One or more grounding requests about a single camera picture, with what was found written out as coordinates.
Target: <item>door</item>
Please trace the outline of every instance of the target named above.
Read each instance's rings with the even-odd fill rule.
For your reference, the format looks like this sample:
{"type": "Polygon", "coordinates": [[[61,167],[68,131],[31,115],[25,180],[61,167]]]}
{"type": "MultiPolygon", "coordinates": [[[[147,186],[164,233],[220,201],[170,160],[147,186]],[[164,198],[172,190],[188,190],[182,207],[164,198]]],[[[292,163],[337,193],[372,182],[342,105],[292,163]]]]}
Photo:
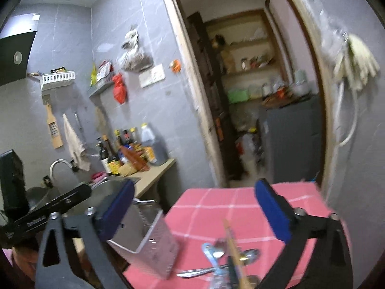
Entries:
{"type": "Polygon", "coordinates": [[[226,178],[240,180],[244,170],[235,147],[237,134],[230,118],[229,102],[223,88],[221,68],[216,59],[216,52],[211,46],[199,12],[192,14],[187,20],[187,24],[190,24],[187,31],[216,126],[226,178]]]}

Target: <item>red package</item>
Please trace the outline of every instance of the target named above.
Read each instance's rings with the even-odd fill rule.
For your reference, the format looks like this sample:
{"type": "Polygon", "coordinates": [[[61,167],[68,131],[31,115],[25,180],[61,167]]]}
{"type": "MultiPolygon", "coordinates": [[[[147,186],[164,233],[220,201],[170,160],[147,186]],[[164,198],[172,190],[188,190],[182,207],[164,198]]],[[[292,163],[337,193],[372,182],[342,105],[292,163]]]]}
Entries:
{"type": "Polygon", "coordinates": [[[114,85],[114,99],[120,104],[123,104],[127,99],[127,89],[123,82],[123,75],[121,73],[112,78],[114,85]]]}

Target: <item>towel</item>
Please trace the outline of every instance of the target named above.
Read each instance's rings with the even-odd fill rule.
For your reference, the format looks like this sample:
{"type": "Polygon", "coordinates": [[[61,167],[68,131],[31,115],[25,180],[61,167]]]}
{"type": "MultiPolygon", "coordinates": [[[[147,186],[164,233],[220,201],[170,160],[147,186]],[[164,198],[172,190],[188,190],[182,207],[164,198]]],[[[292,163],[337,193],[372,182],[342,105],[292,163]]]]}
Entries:
{"type": "Polygon", "coordinates": [[[85,155],[85,148],[82,142],[73,130],[70,122],[68,121],[67,115],[63,114],[63,120],[65,139],[67,140],[72,159],[81,170],[89,171],[91,163],[85,155]]]}

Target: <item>pink tablecloth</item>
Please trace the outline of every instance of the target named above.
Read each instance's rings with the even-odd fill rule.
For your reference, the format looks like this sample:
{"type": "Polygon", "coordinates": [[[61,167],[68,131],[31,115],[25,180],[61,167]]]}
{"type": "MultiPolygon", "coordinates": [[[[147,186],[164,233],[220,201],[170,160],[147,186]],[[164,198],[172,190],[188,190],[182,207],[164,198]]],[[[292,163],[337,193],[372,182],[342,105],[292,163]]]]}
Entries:
{"type": "MultiPolygon", "coordinates": [[[[331,212],[314,183],[279,183],[273,187],[293,207],[304,208],[310,215],[327,217],[331,212]]],[[[125,273],[126,278],[135,289],[208,288],[210,274],[192,279],[182,279],[175,274],[187,269],[211,266],[201,251],[201,244],[214,243],[215,239],[225,237],[224,218],[230,221],[242,250],[261,250],[261,258],[245,267],[245,271],[247,275],[258,275],[262,279],[284,244],[274,237],[254,197],[253,188],[187,190],[166,216],[166,222],[180,244],[180,253],[170,278],[163,281],[142,273],[134,266],[129,267],[125,273]]],[[[314,240],[309,240],[289,286],[301,279],[313,246],[314,240]]]]}

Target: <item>large plastic oil bottle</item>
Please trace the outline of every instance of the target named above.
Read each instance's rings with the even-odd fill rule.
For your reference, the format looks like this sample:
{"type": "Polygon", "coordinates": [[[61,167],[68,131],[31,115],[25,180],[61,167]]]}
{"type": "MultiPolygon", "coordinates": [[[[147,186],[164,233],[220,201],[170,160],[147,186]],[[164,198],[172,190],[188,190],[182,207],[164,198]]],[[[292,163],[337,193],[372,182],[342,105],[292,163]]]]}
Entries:
{"type": "Polygon", "coordinates": [[[165,149],[147,123],[142,124],[141,141],[147,160],[151,164],[159,166],[167,161],[165,149]]]}

